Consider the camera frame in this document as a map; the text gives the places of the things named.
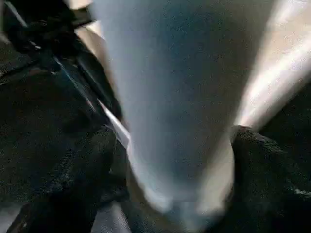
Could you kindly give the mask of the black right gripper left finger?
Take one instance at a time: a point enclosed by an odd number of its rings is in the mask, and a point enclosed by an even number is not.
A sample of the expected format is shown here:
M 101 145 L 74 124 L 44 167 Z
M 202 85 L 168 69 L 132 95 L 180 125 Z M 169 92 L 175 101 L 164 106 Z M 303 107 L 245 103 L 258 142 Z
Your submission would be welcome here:
M 107 127 L 85 137 L 7 229 L 9 233 L 89 233 L 97 211 L 128 197 L 126 181 L 111 172 L 116 137 Z

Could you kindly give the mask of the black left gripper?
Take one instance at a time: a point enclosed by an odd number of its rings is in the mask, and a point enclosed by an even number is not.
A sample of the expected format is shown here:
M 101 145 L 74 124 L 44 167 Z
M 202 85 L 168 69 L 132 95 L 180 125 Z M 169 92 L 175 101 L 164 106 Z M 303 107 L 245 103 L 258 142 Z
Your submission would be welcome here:
M 120 120 L 121 106 L 101 63 L 94 55 L 80 55 L 86 46 L 75 30 L 93 22 L 91 6 L 73 9 L 65 0 L 6 0 L 4 36 L 22 54 L 56 56 L 62 76 L 90 114 L 105 122 L 108 110 Z

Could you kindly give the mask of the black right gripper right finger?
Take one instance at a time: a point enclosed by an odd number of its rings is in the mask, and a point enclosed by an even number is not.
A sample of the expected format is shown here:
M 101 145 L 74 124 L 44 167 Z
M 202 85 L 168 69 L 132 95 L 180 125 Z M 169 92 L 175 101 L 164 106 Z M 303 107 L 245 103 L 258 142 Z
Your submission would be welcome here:
M 273 140 L 236 126 L 232 233 L 309 233 L 311 175 Z

